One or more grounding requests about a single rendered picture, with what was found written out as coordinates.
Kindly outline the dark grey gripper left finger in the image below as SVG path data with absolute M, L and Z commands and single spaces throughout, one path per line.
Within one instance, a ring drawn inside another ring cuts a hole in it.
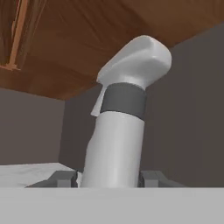
M 77 171 L 55 171 L 50 178 L 39 181 L 31 187 L 77 188 Z

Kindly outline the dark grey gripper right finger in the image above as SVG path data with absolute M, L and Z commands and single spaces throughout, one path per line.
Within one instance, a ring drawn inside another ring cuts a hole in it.
M 140 171 L 138 187 L 184 187 L 184 185 L 168 179 L 161 171 Z

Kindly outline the white spray bottle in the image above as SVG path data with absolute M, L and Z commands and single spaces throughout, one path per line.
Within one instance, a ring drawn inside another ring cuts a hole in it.
M 133 38 L 97 75 L 101 92 L 91 115 L 82 188 L 129 188 L 138 184 L 144 139 L 146 88 L 172 66 L 168 48 L 142 35 Z

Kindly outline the brown wooden cabinet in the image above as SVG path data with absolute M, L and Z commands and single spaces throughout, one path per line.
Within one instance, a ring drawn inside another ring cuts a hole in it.
M 224 0 L 0 0 L 0 88 L 66 100 L 125 44 L 168 47 L 224 23 Z

